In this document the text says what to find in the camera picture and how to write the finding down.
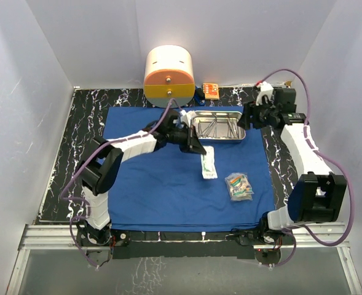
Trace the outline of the long white green pouch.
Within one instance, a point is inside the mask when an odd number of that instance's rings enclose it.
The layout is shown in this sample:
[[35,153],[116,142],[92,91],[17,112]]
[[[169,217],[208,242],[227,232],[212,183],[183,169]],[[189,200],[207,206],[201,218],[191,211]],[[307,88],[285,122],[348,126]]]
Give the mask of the long white green pouch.
[[218,175],[214,164],[214,147],[203,147],[206,152],[206,154],[200,156],[203,179],[217,179]]

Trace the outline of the steel instrument tray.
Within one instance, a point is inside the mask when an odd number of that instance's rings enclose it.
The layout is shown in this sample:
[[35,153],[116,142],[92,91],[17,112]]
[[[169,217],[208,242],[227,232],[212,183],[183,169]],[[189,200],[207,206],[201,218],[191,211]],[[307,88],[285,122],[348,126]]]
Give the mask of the steel instrument tray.
[[[200,118],[204,118],[204,119],[205,118],[234,118],[238,122],[241,115],[242,114],[238,111],[196,111],[196,117],[192,120],[192,124],[193,124],[193,126],[195,126],[194,125],[195,120],[200,119]],[[217,140],[217,139],[210,139],[210,138],[208,138],[208,139],[199,138],[199,140],[201,143],[240,143],[242,141],[242,140]]]

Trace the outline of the blue surgical cloth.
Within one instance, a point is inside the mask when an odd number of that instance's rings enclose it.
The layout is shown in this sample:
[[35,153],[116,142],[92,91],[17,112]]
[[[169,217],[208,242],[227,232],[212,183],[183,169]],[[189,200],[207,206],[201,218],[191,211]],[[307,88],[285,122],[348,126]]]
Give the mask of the blue surgical cloth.
[[[198,154],[175,144],[124,162],[109,191],[114,229],[172,232],[223,232],[251,229],[275,208],[272,181],[259,130],[239,143],[214,144],[216,179],[204,179]],[[225,178],[247,175],[251,200],[233,201]]]

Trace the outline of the white blue supply packet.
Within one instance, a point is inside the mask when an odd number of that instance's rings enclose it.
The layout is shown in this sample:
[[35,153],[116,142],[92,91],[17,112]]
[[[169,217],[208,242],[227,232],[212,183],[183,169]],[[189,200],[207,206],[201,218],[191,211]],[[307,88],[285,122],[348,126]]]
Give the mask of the white blue supply packet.
[[229,195],[233,199],[251,197],[254,192],[246,174],[231,173],[225,178]]

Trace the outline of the green clear supply packet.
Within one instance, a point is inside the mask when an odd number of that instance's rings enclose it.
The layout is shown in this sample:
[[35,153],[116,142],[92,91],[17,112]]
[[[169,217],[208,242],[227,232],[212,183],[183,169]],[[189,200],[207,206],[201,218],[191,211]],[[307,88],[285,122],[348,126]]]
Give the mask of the green clear supply packet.
[[228,177],[225,182],[232,200],[241,200],[246,195],[246,182],[243,175]]

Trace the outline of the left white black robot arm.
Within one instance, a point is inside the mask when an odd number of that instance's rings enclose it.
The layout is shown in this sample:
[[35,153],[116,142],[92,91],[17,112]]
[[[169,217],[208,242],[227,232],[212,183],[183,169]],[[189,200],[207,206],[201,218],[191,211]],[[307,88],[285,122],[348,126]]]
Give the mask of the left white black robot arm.
[[93,140],[92,155],[85,158],[79,168],[87,207],[83,235],[89,242],[105,245],[111,239],[108,194],[123,162],[158,151],[168,143],[177,144],[184,153],[207,154],[192,124],[196,115],[195,111],[169,109],[162,113],[159,120],[130,136],[116,140],[97,137]]

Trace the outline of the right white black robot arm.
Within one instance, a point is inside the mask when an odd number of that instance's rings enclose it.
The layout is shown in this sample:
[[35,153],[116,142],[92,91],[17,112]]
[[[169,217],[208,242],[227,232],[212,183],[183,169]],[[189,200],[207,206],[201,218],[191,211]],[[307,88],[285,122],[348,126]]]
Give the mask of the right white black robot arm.
[[273,87],[267,82],[258,83],[256,88],[256,99],[243,105],[237,125],[244,130],[271,126],[280,131],[298,176],[287,204],[261,219],[263,225],[258,228],[258,237],[271,244],[279,238],[280,230],[337,221],[347,180],[333,173],[317,155],[306,116],[296,111],[296,91]]

